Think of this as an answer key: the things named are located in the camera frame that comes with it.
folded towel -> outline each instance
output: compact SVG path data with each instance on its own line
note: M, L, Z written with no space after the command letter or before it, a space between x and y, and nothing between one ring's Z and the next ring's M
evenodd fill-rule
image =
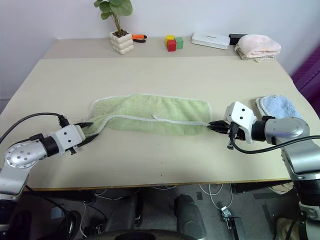
M96 100L91 107L93 125L83 129L86 136L105 126L115 130L191 136L209 133L212 121L208 102L197 99L134 94Z
M241 51L239 47L235 51L238 53L238 55L242 60L254 60L257 63L260 63L261 61L273 60L276 58L275 55L260 56L260 57L246 57L246 55L244 55L244 53Z
M303 119L294 104L285 96L269 95L255 100L261 116L272 116L276 119L296 117Z
M235 50L241 49L247 58L275 56L280 53L281 46L265 35L249 34L241 37Z

green block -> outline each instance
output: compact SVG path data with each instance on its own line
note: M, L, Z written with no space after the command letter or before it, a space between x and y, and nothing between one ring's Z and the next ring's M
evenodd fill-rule
M184 40L182 39L182 37L176 37L175 42L176 42L176 49L184 48Z

black cable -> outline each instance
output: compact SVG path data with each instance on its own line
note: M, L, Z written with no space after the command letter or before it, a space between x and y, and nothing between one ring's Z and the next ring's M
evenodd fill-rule
M43 194L36 192L35 190L33 190L31 187L29 187L28 185L25 186L26 189L28 189L33 195L40 197L44 200L46 200L47 202L55 205L56 207L58 207L59 209L61 209L61 211L64 214L64 219L63 221L65 221L65 225L66 225L66 240L69 239L69 220L68 220L68 213L67 210L65 210L64 207L62 207L60 204L56 203L55 201L51 200L50 198L44 196Z
M15 124L13 124L1 137L0 137L0 144L3 142L3 140L6 138L6 136L16 127L18 126L20 123L22 123L23 121L36 117L36 116L46 116L46 115L51 115L51 116L57 116L60 117L61 114L58 113L54 113L54 112L39 112L39 113L34 113L28 116L25 116L24 118L21 118L19 121L17 121Z
M232 146L234 146L234 148L237 149L239 152L242 152L244 154L260 154L260 153L269 152L269 151L272 151L275 149L280 149L280 148L283 148L283 147L291 145L291 144L295 144L295 143L299 143L299 142L307 141L307 140L312 140L312 139L320 139L320 135L300 137L300 138L297 138L297 139L294 139L291 141L286 141L284 143L280 143L279 145L275 145L275 146L271 146L271 147L267 147L267 148L263 148L263 149L258 149L258 150L252 150L252 151L244 150L244 149L238 147L236 145L233 137L230 137L230 142L231 142Z
M301 216L301 213L299 212L298 215L295 217L295 219L292 221L292 223L288 229L288 232L286 233L285 240L290 239L292 230L294 229L294 226L295 226L296 222L298 221L298 219L300 218L300 216Z
M93 208L93 209L97 210L97 211L98 211L99 213L101 213L101 215L104 217L104 220L105 220L106 222L108 221L106 215L105 215L101 210L99 210L99 209L96 208L95 206L91 206L91 205L87 205L87 206L90 207L90 208Z

floor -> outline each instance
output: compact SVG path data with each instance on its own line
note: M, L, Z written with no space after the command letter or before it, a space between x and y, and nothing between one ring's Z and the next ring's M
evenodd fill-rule
M208 185L202 185L208 191ZM220 185L211 185L214 193ZM119 197L136 191L137 188L108 189L102 196ZM202 215L207 231L208 240L232 240L233 235L222 221L221 211L216 209L210 200L210 196L202 192L197 184L177 186L173 189L158 190L151 187L140 189L143 195L143 222L140 229L165 229L176 231L176 217L174 215L174 200L180 194L190 195L196 202ZM197 199L197 193L201 192L202 199ZM214 196L218 206L228 205L231 200L230 185L224 184L219 195ZM55 199L63 204L69 211L76 210L83 216L84 204L76 201ZM119 201L110 201L97 198L93 204L100 209L107 218ZM19 209L29 209L32 212L31 239L51 233L62 218L51 219L52 205L36 196L24 195L19 203ZM234 193L230 211L233 216L241 217L247 240L272 240L276 229L278 217L293 219L298 211L298 199L292 190L287 194L278 195L268 188L246 193ZM103 220L101 213L91 207L87 207L82 226L86 227L94 219ZM81 239L78 232L76 239Z

electrical wire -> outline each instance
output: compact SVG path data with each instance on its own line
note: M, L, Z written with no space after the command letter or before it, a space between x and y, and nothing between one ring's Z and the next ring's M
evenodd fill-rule
M159 187L155 187L155 186L152 186L153 189L157 189L157 190L170 190L170 189L174 189L177 185L175 186L172 186L172 187L167 187L165 186L166 188L159 188Z
M57 116L60 117L61 114L58 113L54 113L54 112L39 112L39 113L34 113L28 116L25 116L23 118L21 118L19 121L17 121L16 123L14 123L1 137L0 137L0 144L3 142L3 140L6 138L6 136L8 136L8 134L16 127L18 126L20 123L22 123L23 121L33 118L33 117L37 117L37 116L47 116L47 115L51 115L51 116Z
M107 199L107 200L111 200L111 201L116 201L116 200L124 199L124 198L130 197L130 196L132 196L132 195L135 195L135 194L137 194L139 191L140 191L140 188L139 188L137 191L135 191L134 193L131 193L131 194L127 195L127 196L120 196L120 197L115 197L115 198L106 197L106 196L101 196L101 195L96 194L96 193L93 193L93 195L95 195L96 197L101 198L101 199Z
M29 187L28 185L25 185L25 188L28 189L30 191L31 194L37 196L37 197L40 197L44 200L46 200L47 202L55 205L56 207L58 207L59 209L61 209L61 211L63 212L64 214L64 219L63 221L65 221L65 225L66 225L66 239L68 240L69 239L69 220L68 220L68 213L67 213L67 210L62 207L60 204L56 203L55 201L51 200L50 198L42 195L41 193L39 192L36 192L35 190L33 190L31 187Z
M98 211L99 213L101 213L101 215L104 217L104 220L105 220L106 222L108 221L106 215L105 215L100 209L98 209L98 208L96 208L95 206L92 206L92 205L87 205L87 206L90 207L90 208L93 208L93 209L95 209L96 211Z
M233 194L232 194L232 187L231 187L231 183L230 183L230 193L231 193L231 200L230 200L229 204L226 206L227 208L229 208L229 207L231 206L232 201L233 201L233 198L234 198L234 197L233 197ZM218 207L218 206L215 204L215 201L214 201L214 200L213 200L213 198L212 198L210 184L209 184L209 194L210 194L211 202L213 203L213 205L215 206L215 208L216 208L216 209L221 210L221 208L220 208L220 207Z
M80 228L79 228L79 230L80 230L80 233L82 234L82 236L84 236L85 238L87 238L87 235L85 235L84 231L82 230L82 221L83 221L84 218L85 218L86 209L87 209L85 202L83 202L83 206L84 206L84 210L83 210L83 215L82 215L82 218L81 218L81 221L80 221Z
M222 187L223 187L223 186L224 186L224 185L221 184L221 186L220 186L220 188L218 189L218 191L215 192L215 193L211 193L211 195L212 195L212 196L218 195L218 194L220 193L220 191L222 190ZM202 190L205 194L210 195L210 193L208 193L207 191L205 191L200 184L199 184L199 187L201 188L201 190Z
M252 151L244 150L244 149L240 148L239 146L237 146L233 137L230 137L230 142L231 142L232 146L241 153L260 154L260 153L269 152L269 151L272 151L275 149L280 149L280 148L283 148L283 147L291 145L291 144L295 144L295 143L299 143L299 142L307 141L307 140L312 140L312 139L320 139L320 135L300 137L297 139L293 139L291 141L286 141L284 143L280 143L279 145L275 145L275 146L271 146L271 147L267 147L267 148L263 148L263 149L258 149L258 150L252 150Z
M291 236L291 233L292 233L292 230L294 229L294 226L295 224L297 223L298 219L301 217L301 213L299 212L298 215L295 217L295 219L292 221L289 229L288 229L288 232L286 233L286 236L285 236L285 240L289 240L290 239L290 236Z
M104 194L106 191L107 191L108 189L106 188L103 192L101 192L101 193L96 193L95 191L93 191L95 194L97 194L97 195L102 195L102 194Z

